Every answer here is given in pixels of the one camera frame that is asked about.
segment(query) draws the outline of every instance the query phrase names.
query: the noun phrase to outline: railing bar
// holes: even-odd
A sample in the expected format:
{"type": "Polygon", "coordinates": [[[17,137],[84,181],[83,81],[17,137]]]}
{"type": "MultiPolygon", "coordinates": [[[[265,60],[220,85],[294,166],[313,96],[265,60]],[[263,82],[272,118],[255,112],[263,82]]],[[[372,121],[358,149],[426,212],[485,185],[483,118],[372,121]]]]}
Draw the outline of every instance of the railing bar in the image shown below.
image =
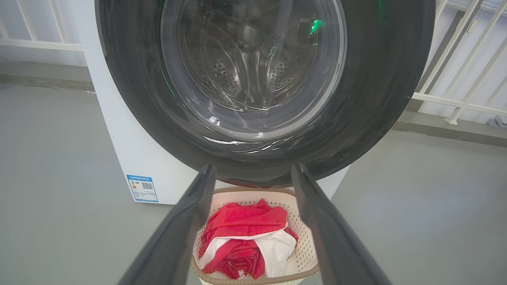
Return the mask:
{"type": "Polygon", "coordinates": [[[496,10],[495,14],[493,15],[493,17],[489,21],[489,23],[486,26],[486,28],[484,29],[484,31],[482,32],[482,34],[479,37],[479,39],[477,40],[476,44],[474,45],[474,47],[472,48],[472,50],[468,54],[468,57],[461,64],[460,69],[458,70],[458,72],[456,73],[456,75],[452,79],[451,83],[449,84],[449,86],[445,90],[444,95],[442,95],[443,98],[449,96],[449,94],[452,91],[452,89],[454,88],[456,82],[461,78],[461,76],[463,75],[463,72],[471,64],[471,62],[475,58],[475,56],[477,56],[479,49],[481,48],[482,44],[485,42],[486,37],[488,36],[489,32],[491,32],[491,30],[493,29],[493,26],[498,21],[498,19],[500,18],[501,14],[502,14],[502,11],[505,8],[507,8],[507,0],[504,0],[502,5],[498,8],[498,10],[496,10]]]}
{"type": "MultiPolygon", "coordinates": [[[[461,106],[465,105],[463,102],[459,102],[459,101],[455,101],[455,100],[451,100],[451,99],[445,99],[445,98],[441,98],[441,97],[437,97],[437,96],[433,96],[433,95],[421,94],[418,92],[414,93],[412,98],[417,99],[417,100],[423,100],[426,102],[433,102],[433,103],[454,106],[454,107],[461,107],[461,106]]],[[[485,107],[485,106],[479,106],[479,105],[475,105],[475,104],[469,104],[467,106],[467,109],[472,110],[472,111],[481,112],[481,113],[488,113],[488,114],[499,115],[499,116],[504,116],[504,117],[507,116],[507,111],[493,109],[493,108],[489,108],[489,107],[485,107]]]]}
{"type": "Polygon", "coordinates": [[[63,50],[63,51],[79,51],[79,52],[83,51],[83,46],[78,44],[63,44],[43,41],[34,42],[30,40],[15,40],[15,39],[0,39],[0,46],[26,47],[26,48],[63,50]]]}
{"type": "Polygon", "coordinates": [[[28,30],[28,34],[30,35],[31,40],[36,42],[37,35],[35,34],[35,30],[33,29],[33,25],[31,24],[28,15],[25,13],[23,9],[23,3],[21,3],[21,0],[16,0],[16,3],[18,4],[19,12],[21,13],[21,17],[23,17],[23,21],[25,22],[25,26],[26,29],[28,30]]]}
{"type": "Polygon", "coordinates": [[[505,78],[502,80],[502,82],[498,85],[498,87],[496,87],[495,91],[493,91],[493,94],[491,94],[491,96],[489,96],[488,100],[486,101],[486,103],[484,103],[484,106],[488,106],[489,104],[491,104],[491,102],[496,99],[496,97],[498,96],[498,94],[500,93],[500,91],[507,85],[507,76],[505,76],[505,78]]]}
{"type": "Polygon", "coordinates": [[[454,107],[463,106],[463,102],[459,102],[459,101],[455,101],[455,100],[451,100],[451,99],[445,99],[445,98],[441,98],[441,97],[437,97],[437,96],[433,96],[433,95],[421,94],[418,92],[414,93],[414,95],[412,95],[412,98],[417,99],[417,100],[427,101],[427,102],[433,102],[433,103],[438,103],[438,104],[443,104],[443,105],[448,105],[448,106],[454,106],[454,107]]]}
{"type": "MultiPolygon", "coordinates": [[[[459,5],[459,3],[457,3],[456,1],[451,1],[451,2],[447,3],[447,6],[449,6],[450,8],[456,9],[458,11],[462,11],[462,12],[466,11],[466,7],[459,5]]],[[[496,7],[488,4],[487,2],[484,4],[481,4],[481,9],[484,11],[491,12],[491,13],[496,12],[496,7]]],[[[507,17],[507,11],[504,11],[502,15],[507,17]]]]}
{"type": "Polygon", "coordinates": [[[53,14],[53,19],[55,21],[56,29],[58,30],[58,34],[60,35],[60,41],[64,44],[66,44],[67,38],[65,37],[65,31],[63,30],[63,25],[61,22],[60,14],[58,13],[58,7],[56,6],[55,0],[48,0],[48,1],[49,1],[49,6],[51,7],[51,13],[53,14]]]}
{"type": "Polygon", "coordinates": [[[454,46],[457,39],[459,38],[459,35],[461,34],[463,29],[465,28],[466,23],[468,22],[470,16],[473,14],[477,4],[479,4],[481,2],[482,2],[482,0],[472,0],[472,2],[470,3],[470,6],[468,7],[468,9],[465,12],[465,15],[463,16],[463,18],[460,20],[458,26],[456,27],[456,31],[452,35],[452,38],[450,39],[448,45],[445,47],[444,52],[442,53],[442,55],[438,59],[435,67],[433,68],[433,70],[429,74],[429,77],[424,82],[424,84],[420,90],[421,93],[426,93],[428,87],[430,86],[431,82],[433,81],[433,79],[437,75],[440,67],[442,66],[445,59],[447,58],[447,55],[451,52],[452,47],[454,46]]]}
{"type": "Polygon", "coordinates": [[[507,111],[493,109],[493,108],[488,108],[488,107],[474,105],[474,104],[468,105],[468,110],[477,111],[477,112],[481,112],[481,113],[488,113],[488,114],[498,115],[498,116],[502,116],[502,117],[507,117],[507,111]]]}
{"type": "Polygon", "coordinates": [[[2,35],[2,39],[8,39],[9,33],[5,29],[4,23],[2,22],[2,19],[0,19],[0,34],[2,35]]]}
{"type": "Polygon", "coordinates": [[[439,19],[440,17],[440,14],[442,13],[442,11],[444,10],[444,7],[445,7],[445,4],[447,4],[447,0],[442,0],[440,1],[440,4],[437,8],[437,14],[435,15],[435,23],[437,22],[437,20],[439,19]]]}
{"type": "Polygon", "coordinates": [[[484,79],[489,75],[489,73],[493,70],[493,68],[498,64],[498,62],[500,61],[500,58],[505,53],[505,51],[507,51],[507,37],[503,40],[500,47],[496,50],[495,54],[493,54],[493,57],[488,61],[488,64],[486,65],[486,67],[484,67],[484,69],[479,74],[477,79],[474,81],[474,83],[472,84],[472,86],[470,87],[468,92],[465,94],[465,97],[463,98],[464,106],[461,108],[454,109],[451,116],[449,116],[447,119],[445,119],[447,122],[449,122],[453,125],[457,124],[456,120],[461,116],[461,114],[463,114],[463,112],[466,109],[469,109],[469,108],[467,108],[467,106],[470,104],[470,102],[474,98],[476,91],[479,89],[479,87],[482,86],[482,84],[484,83],[484,79]]]}

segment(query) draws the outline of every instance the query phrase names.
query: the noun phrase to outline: red towel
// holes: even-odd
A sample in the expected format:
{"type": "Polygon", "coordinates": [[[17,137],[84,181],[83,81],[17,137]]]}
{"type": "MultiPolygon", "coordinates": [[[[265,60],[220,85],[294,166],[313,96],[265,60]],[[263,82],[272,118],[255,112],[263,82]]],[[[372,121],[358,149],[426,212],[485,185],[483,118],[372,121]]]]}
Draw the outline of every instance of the red towel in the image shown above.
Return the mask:
{"type": "Polygon", "coordinates": [[[232,238],[221,245],[214,257],[202,271],[206,274],[222,272],[231,279],[251,274],[259,278],[265,271],[264,258],[253,240],[270,233],[284,230],[296,241],[297,235],[287,226],[287,212],[282,207],[270,208],[266,201],[260,200],[252,206],[229,203],[223,206],[209,220],[201,237],[199,258],[202,258],[210,243],[220,237],[232,238]],[[234,239],[252,237],[250,240],[234,239]]]}

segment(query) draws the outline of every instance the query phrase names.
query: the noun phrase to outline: clothing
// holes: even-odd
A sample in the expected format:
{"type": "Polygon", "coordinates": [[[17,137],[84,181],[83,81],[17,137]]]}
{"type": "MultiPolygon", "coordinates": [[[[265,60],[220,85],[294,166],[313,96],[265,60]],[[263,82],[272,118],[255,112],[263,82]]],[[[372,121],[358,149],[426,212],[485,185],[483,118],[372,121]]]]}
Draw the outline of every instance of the clothing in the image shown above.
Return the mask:
{"type": "Polygon", "coordinates": [[[287,227],[287,212],[260,200],[252,206],[224,205],[209,220],[201,237],[199,268],[231,279],[285,275],[297,235],[287,227]]]}

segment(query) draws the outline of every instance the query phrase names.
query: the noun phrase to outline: laundry basket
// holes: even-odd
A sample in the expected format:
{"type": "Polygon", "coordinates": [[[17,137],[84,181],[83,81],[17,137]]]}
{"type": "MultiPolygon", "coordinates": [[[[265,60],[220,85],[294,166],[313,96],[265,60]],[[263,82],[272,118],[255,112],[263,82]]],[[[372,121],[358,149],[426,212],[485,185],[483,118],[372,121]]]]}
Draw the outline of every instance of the laundry basket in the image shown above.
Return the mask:
{"type": "Polygon", "coordinates": [[[264,199],[270,207],[280,206],[287,211],[288,227],[298,235],[296,250],[287,260],[286,276],[276,278],[253,279],[250,275],[243,279],[231,280],[224,274],[215,272],[205,274],[197,266],[198,252],[201,246],[201,236],[204,227],[197,233],[194,242],[194,250],[191,261],[191,268],[201,279],[202,284],[211,285],[264,285],[264,284],[286,284],[296,285],[303,279],[310,277],[319,271],[317,255],[311,230],[299,218],[298,205],[294,192],[288,189],[253,189],[253,188],[222,188],[215,190],[209,215],[218,211],[227,203],[236,202],[243,206],[253,205],[264,199]]]}

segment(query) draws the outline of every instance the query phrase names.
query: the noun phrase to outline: washing machine door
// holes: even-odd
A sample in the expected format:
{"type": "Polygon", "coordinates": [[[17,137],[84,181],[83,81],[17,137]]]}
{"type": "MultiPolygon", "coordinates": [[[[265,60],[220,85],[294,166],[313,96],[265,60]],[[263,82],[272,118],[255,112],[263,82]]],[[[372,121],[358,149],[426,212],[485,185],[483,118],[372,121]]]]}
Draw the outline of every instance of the washing machine door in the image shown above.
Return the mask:
{"type": "Polygon", "coordinates": [[[432,0],[98,0],[106,61],[145,130],[235,184],[317,179],[371,148],[426,63],[432,0]]]}

